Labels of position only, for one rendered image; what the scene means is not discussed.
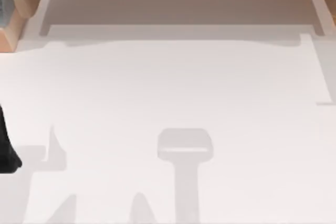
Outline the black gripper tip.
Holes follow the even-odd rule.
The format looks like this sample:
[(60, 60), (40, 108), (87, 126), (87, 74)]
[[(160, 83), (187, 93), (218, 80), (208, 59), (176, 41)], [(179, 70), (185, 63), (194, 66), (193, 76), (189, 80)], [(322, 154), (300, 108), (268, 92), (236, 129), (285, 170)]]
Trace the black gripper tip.
[(0, 105), (0, 174), (12, 174), (21, 168), (22, 164), (22, 160), (9, 140), (3, 109)]

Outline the wooden cupboard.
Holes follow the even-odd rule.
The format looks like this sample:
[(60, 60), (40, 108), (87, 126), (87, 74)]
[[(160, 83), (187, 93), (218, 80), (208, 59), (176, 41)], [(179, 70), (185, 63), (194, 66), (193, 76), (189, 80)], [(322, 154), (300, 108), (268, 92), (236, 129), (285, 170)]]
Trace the wooden cupboard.
[(0, 53), (14, 52), (40, 0), (0, 0)]

